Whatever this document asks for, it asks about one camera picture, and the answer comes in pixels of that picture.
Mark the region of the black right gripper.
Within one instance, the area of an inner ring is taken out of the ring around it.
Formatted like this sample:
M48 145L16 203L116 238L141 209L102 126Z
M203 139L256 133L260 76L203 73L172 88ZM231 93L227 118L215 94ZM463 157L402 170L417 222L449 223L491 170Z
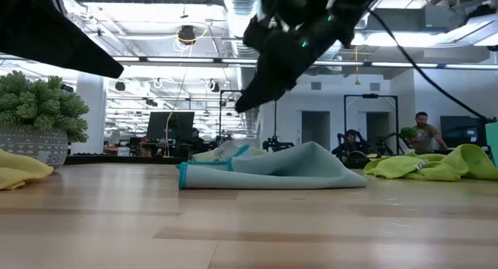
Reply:
M308 69L308 59L300 53L265 52L271 40L303 48L317 59L335 42L349 47L356 25L375 1L261 0L260 11L250 19L243 35L244 45L261 54L253 79L236 102L236 112L279 100Z

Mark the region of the light blue microfiber towel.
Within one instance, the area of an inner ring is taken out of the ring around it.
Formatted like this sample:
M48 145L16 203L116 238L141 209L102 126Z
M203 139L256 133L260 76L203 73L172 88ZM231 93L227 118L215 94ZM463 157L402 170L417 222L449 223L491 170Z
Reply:
M183 162L179 189L317 190L360 188L367 180L310 141L262 155L249 148L222 162Z

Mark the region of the pale green microfiber towel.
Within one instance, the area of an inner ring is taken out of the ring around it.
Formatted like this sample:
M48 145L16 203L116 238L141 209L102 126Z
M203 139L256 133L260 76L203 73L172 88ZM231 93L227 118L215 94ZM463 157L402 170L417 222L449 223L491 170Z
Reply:
M207 151L194 154L191 157L193 162L225 162L233 157L252 157L267 154L268 152L255 148L251 145L237 146L234 141L226 141L219 147Z

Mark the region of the yellow microfiber towel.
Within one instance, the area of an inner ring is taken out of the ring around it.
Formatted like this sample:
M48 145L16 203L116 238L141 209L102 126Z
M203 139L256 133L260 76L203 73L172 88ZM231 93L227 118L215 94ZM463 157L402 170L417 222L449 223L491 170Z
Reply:
M50 176L54 168L24 155L0 149L0 190L15 190L28 181Z

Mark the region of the lime green microfiber towel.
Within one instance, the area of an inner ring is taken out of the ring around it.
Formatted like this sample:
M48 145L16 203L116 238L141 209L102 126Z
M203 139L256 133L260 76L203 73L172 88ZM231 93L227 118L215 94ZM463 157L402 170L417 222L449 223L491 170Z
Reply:
M390 156L365 165L367 175L388 180L458 182L461 178L498 181L498 169L477 145L463 144L448 155L424 154Z

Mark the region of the artificial succulent in patterned pot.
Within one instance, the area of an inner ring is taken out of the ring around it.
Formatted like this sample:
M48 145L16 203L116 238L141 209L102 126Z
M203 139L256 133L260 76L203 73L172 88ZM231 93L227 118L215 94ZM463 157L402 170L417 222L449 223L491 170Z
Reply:
M62 78L30 81L22 72L0 75L0 149L57 169L73 143L87 139L89 107Z

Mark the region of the yellow hanging pendant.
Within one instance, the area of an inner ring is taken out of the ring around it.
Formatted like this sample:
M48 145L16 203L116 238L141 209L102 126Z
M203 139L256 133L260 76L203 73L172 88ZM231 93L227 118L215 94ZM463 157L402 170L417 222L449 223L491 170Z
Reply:
M354 48L354 55L355 55L355 61L359 61L359 55L358 55L358 47L356 46ZM359 65L356 66L356 81L355 85L361 85L361 82L359 80Z

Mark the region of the person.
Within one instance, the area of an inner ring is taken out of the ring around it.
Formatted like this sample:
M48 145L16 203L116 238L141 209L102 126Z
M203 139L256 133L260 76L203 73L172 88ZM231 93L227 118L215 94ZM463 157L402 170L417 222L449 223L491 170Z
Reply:
M209 145L200 137L197 128L192 128L190 143L192 145L191 150L193 153L207 152L209 149Z
M416 134L409 143L417 154L431 153L433 151L432 142L435 141L440 149L447 149L447 145L441 137L440 132L431 124L428 124L428 114L418 112L415 116L416 125L413 127Z

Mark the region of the black computer monitor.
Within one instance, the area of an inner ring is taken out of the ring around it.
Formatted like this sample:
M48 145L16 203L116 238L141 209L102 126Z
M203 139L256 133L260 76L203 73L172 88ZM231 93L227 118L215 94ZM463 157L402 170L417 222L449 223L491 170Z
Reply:
M147 127L148 139L187 140L192 135L194 112L151 112Z
M449 148L463 144L473 144L480 147L486 145L484 123L469 116L441 116L440 129L442 139Z

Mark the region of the corrugated silver ventilation duct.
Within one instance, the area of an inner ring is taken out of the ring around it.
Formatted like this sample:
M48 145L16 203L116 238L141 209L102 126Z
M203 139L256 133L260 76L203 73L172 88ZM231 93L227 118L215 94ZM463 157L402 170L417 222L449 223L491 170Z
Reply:
M259 0L223 0L226 7L226 21L230 36L235 40L231 42L233 53L238 58L256 58L258 52L243 44L242 38L251 18L259 9Z

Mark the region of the black aluminium table frame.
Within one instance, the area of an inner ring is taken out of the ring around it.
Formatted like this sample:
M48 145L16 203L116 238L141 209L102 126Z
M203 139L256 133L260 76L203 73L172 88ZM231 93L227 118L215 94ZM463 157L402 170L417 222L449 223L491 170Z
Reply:
M163 158L163 157L131 157L112 155L70 155L66 157L64 164L86 165L98 163L129 163L129 164L165 164L177 165L187 162L185 158Z

